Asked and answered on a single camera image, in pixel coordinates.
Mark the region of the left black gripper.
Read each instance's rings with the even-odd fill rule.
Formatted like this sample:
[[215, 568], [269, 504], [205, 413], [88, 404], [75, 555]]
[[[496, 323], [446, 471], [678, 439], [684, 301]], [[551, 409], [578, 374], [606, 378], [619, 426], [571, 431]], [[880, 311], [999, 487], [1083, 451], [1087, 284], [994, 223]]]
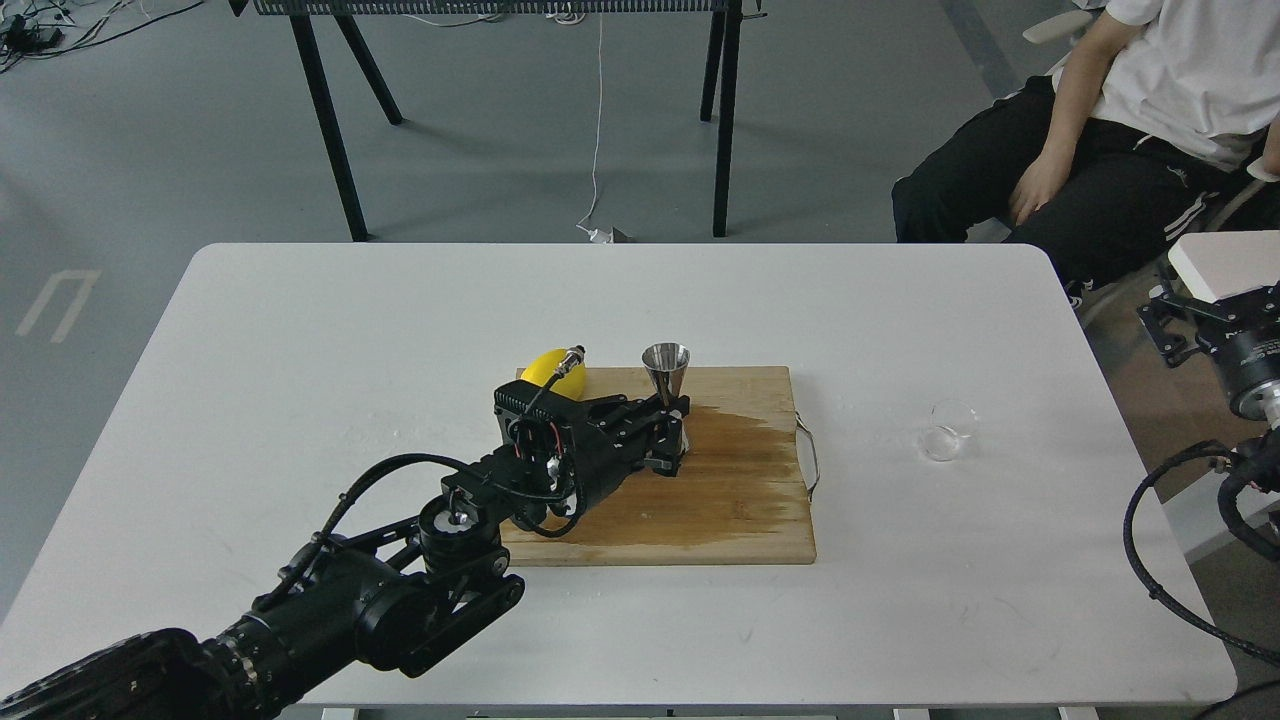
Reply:
[[516, 469], [498, 480], [521, 501], [543, 503], [561, 516], [585, 514], [618, 489], [626, 477], [650, 470], [677, 477], [689, 451], [685, 430], [645, 430], [673, 413], [691, 413], [691, 400], [663, 404], [658, 395], [622, 395], [575, 401], [511, 380], [494, 392], [504, 445]]

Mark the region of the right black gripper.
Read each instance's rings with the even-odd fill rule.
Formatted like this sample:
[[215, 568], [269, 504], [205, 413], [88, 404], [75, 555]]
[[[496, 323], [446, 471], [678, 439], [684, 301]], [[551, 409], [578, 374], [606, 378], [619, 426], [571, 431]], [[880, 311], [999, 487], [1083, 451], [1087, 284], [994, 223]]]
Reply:
[[[1221, 307], [1171, 290], [1152, 290], [1137, 310], [1166, 368], [1197, 354], [1210, 356], [1229, 410], [1253, 421], [1279, 419], [1279, 324], [1276, 300], [1228, 300]], [[1194, 340], [1171, 332], [1196, 328]]]

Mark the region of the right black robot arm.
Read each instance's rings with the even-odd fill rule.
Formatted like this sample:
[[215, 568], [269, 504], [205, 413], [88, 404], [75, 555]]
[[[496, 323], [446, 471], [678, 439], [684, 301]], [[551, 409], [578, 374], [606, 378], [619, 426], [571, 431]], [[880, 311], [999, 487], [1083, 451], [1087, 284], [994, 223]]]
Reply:
[[1123, 519], [1125, 557], [1147, 594], [1184, 623], [1224, 644], [1277, 666], [1277, 651], [1226, 633], [1190, 611], [1157, 583], [1135, 546], [1133, 525], [1146, 492], [1174, 468], [1192, 460], [1212, 460], [1224, 478], [1215, 492], [1219, 516], [1228, 533], [1263, 560], [1276, 564], [1277, 542], [1254, 530], [1239, 509], [1244, 489], [1277, 492], [1277, 287], [1265, 286], [1210, 302], [1172, 291], [1165, 281], [1137, 314], [1165, 365], [1180, 366], [1203, 354], [1217, 373], [1229, 410], [1245, 420], [1265, 421], [1266, 432], [1253, 439], [1228, 446], [1216, 439], [1197, 442], [1174, 454], [1137, 487]]

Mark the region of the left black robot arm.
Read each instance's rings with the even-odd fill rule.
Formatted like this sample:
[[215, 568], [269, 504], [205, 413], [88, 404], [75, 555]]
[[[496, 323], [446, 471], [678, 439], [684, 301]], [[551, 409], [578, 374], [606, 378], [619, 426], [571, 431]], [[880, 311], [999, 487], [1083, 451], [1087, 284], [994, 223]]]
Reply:
[[[632, 474], [677, 475], [690, 411], [676, 389], [572, 400], [552, 380], [511, 380], [494, 393], [498, 448], [471, 464], [402, 454], [371, 466], [221, 634], [133, 635], [8, 696], [3, 716], [274, 719], [351, 664], [421, 676], [522, 600], [504, 521], [559, 538]], [[420, 462], [451, 474], [419, 515], [337, 534], [378, 480]]]

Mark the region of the person's right hand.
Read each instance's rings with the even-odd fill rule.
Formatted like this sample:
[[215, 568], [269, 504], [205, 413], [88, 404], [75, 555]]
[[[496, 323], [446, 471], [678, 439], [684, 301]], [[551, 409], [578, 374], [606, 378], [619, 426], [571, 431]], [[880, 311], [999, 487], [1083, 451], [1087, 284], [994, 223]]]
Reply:
[[1043, 150], [1015, 183], [1009, 199], [1009, 215], [1014, 227], [1028, 222], [1066, 184], [1074, 152], [1062, 149]]

